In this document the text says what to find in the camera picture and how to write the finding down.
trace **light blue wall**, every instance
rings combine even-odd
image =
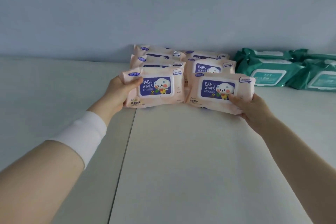
[[[0,0],[0,55],[125,61],[130,44],[336,52],[336,0]]]

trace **person's right hand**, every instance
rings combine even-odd
[[[229,100],[243,110],[239,116],[246,120],[247,124],[258,134],[261,133],[261,129],[269,119],[275,118],[265,101],[255,93],[249,102],[232,94],[229,94]]]

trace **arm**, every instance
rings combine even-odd
[[[229,96],[240,116],[265,141],[273,159],[313,223],[336,223],[336,170],[278,120],[265,101]]]
[[[88,109],[98,116],[92,113],[89,116],[95,116],[96,121],[100,121],[100,127],[105,127],[106,131],[112,116],[121,110],[129,91],[141,82],[142,78],[124,85],[119,77],[112,79],[104,96]],[[85,149],[93,154],[104,134],[97,133],[91,123],[81,127],[83,121],[79,119],[56,138],[62,140],[68,137],[68,142],[75,144],[85,144],[86,139],[97,140],[93,149]],[[53,140],[40,144],[0,172],[0,223],[52,221],[85,167],[82,155]]]

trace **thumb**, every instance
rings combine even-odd
[[[229,94],[229,100],[236,106],[238,106],[240,109],[245,109],[245,102],[244,100],[234,96],[233,94]]]
[[[142,83],[143,80],[144,79],[142,77],[139,77],[139,78],[129,82],[128,84],[126,84],[125,89],[128,90],[128,91],[131,91],[131,90],[135,89],[137,86],[139,86]]]

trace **cartoon bear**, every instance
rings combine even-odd
[[[221,71],[218,68],[210,67],[207,69],[207,73],[220,73]]]
[[[233,94],[235,88],[227,82],[223,82],[216,87],[216,91],[220,94],[222,99],[227,100],[228,94]]]
[[[160,91],[161,94],[167,94],[166,91],[170,87],[170,81],[165,78],[159,78],[154,82],[154,88]]]

